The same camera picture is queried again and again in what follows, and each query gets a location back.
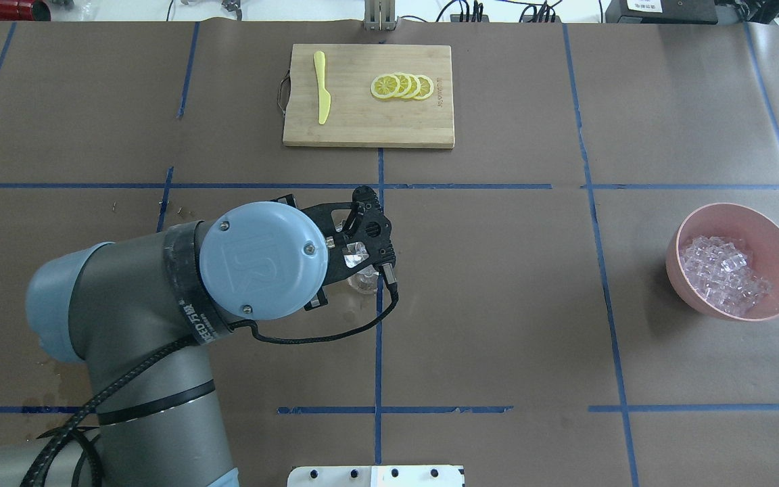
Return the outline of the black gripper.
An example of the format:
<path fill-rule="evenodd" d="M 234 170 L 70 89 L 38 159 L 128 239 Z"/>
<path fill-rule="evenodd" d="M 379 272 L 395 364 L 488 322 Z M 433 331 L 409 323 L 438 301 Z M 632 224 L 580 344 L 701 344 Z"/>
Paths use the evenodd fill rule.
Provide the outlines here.
<path fill-rule="evenodd" d="M 386 218 L 377 192 L 371 186 L 358 186 L 350 202 L 318 204 L 302 208 L 321 235 L 316 246 L 328 251 L 327 271 L 305 309 L 327 305 L 324 287 L 344 281 L 369 266 L 384 276 L 392 297 L 398 302 L 398 280 L 394 267 L 396 253 L 392 244 L 392 222 Z"/>

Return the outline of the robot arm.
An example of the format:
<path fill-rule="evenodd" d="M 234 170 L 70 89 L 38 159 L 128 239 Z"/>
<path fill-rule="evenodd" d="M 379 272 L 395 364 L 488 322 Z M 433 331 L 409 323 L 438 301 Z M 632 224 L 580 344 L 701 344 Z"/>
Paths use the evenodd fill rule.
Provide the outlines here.
<path fill-rule="evenodd" d="M 398 305 L 392 223 L 377 192 L 297 207 L 287 195 L 219 219 L 103 241 L 47 262 L 28 323 L 56 360 L 84 363 L 93 397 L 59 428 L 0 448 L 0 486 L 237 486 L 207 345 L 249 329 L 259 342 L 332 342 Z M 325 287 L 372 267 L 390 304 L 349 331 L 262 335 L 259 323 L 327 305 Z"/>

